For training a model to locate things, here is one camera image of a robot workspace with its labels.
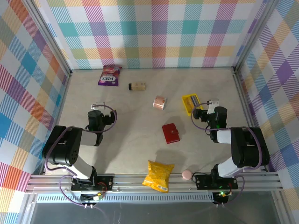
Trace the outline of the yellow card tray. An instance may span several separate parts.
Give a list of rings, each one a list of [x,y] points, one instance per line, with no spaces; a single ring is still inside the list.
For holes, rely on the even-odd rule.
[[[184,105],[184,107],[185,107],[185,111],[186,111],[186,113],[187,113],[188,116],[190,116],[191,113],[192,113],[192,111],[190,110],[189,106],[187,105],[187,97],[190,96],[190,95],[184,95],[184,96],[182,97],[183,105]]]

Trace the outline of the red card holder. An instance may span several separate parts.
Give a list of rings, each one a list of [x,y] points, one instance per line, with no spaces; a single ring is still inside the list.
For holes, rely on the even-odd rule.
[[[162,130],[167,144],[180,141],[179,132],[174,123],[163,125]]]

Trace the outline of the small brown bottle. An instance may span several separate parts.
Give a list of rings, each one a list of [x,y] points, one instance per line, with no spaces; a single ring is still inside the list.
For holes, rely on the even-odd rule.
[[[133,82],[128,84],[128,89],[130,91],[144,91],[146,90],[145,82]]]

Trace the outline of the purple candy bag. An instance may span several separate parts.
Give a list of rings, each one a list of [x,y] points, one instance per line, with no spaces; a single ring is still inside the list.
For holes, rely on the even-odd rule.
[[[122,67],[104,66],[98,81],[99,86],[119,86],[119,75]]]

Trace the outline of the yellow chips bag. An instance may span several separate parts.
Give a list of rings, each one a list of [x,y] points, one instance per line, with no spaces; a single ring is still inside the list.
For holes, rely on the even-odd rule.
[[[148,173],[142,185],[149,186],[161,193],[169,192],[169,177],[174,164],[165,165],[159,162],[148,161]]]

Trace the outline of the black connector board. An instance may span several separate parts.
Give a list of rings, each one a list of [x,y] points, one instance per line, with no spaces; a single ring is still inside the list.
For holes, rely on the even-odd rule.
[[[102,200],[104,196],[105,196],[105,193],[81,194],[80,201],[99,201],[99,200]]]
[[[229,200],[229,192],[221,191],[221,192],[213,192],[213,203],[214,204],[225,204]]]

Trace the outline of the aluminium side rail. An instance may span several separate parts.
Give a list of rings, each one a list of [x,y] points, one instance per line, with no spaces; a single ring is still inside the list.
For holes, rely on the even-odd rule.
[[[54,121],[53,128],[54,128],[54,126],[59,125],[59,121],[60,121],[61,114],[62,114],[62,111],[63,111],[63,107],[64,107],[65,99],[66,99],[66,96],[67,96],[67,91],[69,89],[69,84],[70,84],[71,77],[72,77],[72,71],[66,79],[64,93],[61,95],[61,100],[60,100],[59,107],[58,107],[58,112],[57,112],[57,118]],[[45,168],[45,165],[48,165],[48,163],[44,162],[42,174],[48,173],[48,170]],[[61,168],[63,172],[66,172],[65,171],[66,168],[64,168],[63,166],[60,166],[60,165],[59,166],[54,166],[53,168],[58,168],[58,169]]]
[[[234,82],[236,85],[236,89],[237,89],[237,92],[238,92],[238,95],[239,95],[239,98],[240,98],[240,101],[242,104],[242,109],[243,109],[243,112],[245,115],[246,122],[247,122],[248,126],[255,127],[256,125],[254,124],[254,120],[253,120],[253,117],[252,117],[250,109],[249,109],[249,104],[247,102],[244,89],[242,87],[240,76],[239,76],[238,72],[235,70],[235,68],[232,68],[232,72],[233,72],[233,78],[234,78]]]

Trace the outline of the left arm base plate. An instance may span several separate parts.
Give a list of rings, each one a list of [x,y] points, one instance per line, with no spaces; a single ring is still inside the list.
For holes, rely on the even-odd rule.
[[[112,190],[113,176],[96,176],[91,179],[72,179],[72,191],[109,191]]]

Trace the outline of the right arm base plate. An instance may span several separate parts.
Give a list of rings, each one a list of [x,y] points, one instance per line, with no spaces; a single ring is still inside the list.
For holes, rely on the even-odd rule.
[[[231,190],[238,189],[234,178],[212,177],[211,175],[195,176],[197,190]]]

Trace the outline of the aluminium front rail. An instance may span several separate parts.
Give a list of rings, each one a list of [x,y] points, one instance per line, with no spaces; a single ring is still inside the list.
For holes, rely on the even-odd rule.
[[[149,187],[142,185],[145,174],[107,174],[100,176],[113,176],[112,190],[108,193],[154,193]],[[181,174],[171,174],[169,177],[169,193],[186,192],[220,192],[230,190],[197,190],[195,176],[191,180],[184,180]],[[277,173],[273,172],[249,172],[241,173],[236,178],[238,189],[233,192],[244,191],[276,191],[282,190],[282,183]],[[31,176],[26,193],[58,193],[61,189],[66,193],[92,194],[98,191],[72,191],[72,180],[63,179],[61,175],[33,175]]]

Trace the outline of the aluminium corner post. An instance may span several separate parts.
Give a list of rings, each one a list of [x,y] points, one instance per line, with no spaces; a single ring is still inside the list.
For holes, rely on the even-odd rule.
[[[241,69],[243,64],[246,61],[247,56],[249,55],[251,49],[253,48],[255,41],[259,38],[261,32],[263,31],[268,19],[270,18],[272,12],[276,8],[279,0],[267,0],[264,10],[261,12],[259,19],[257,20],[255,26],[253,27],[252,34],[249,37],[248,42],[246,43],[236,66],[234,66],[234,72],[237,72]]]
[[[39,31],[41,32],[42,36],[44,37],[45,41],[48,43],[53,55],[56,57],[58,63],[62,67],[63,71],[68,75],[71,76],[72,70],[68,65],[62,51],[60,50],[58,44],[55,41],[46,21],[44,20],[41,12],[39,11],[38,7],[35,4],[34,0],[22,0],[26,9],[28,10],[29,14],[33,17],[34,22],[36,23]]]

